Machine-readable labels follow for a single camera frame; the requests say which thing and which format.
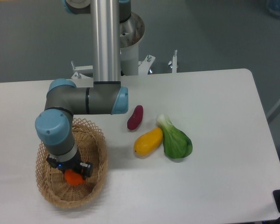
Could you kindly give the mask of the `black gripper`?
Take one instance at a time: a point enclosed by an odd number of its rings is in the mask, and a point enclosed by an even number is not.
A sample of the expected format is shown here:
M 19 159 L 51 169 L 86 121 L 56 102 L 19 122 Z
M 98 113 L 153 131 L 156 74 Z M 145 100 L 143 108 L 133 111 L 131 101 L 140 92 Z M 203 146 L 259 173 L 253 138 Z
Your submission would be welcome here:
M 47 157 L 46 161 L 52 168 L 58 169 L 63 174 L 67 169 L 72 169 L 74 172 L 80 174 L 84 180 L 91 177 L 93 173 L 93 164 L 91 162 L 82 162 L 79 151 L 68 161 L 59 162 L 50 155 Z

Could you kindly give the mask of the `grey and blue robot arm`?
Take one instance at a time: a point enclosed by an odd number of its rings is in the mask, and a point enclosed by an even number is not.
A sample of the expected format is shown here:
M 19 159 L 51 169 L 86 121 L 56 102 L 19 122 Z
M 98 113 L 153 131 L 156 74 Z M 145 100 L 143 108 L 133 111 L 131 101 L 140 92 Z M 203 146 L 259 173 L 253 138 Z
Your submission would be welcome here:
M 65 0 L 73 14 L 90 14 L 93 34 L 93 86 L 78 88 L 67 79 L 54 80 L 46 95 L 44 111 L 36 118 L 38 137 L 49 152 L 48 164 L 83 179 L 93 165 L 82 162 L 71 126 L 74 115 L 124 114 L 128 89 L 120 76 L 139 73 L 139 47 L 145 31 L 142 19 L 128 0 Z

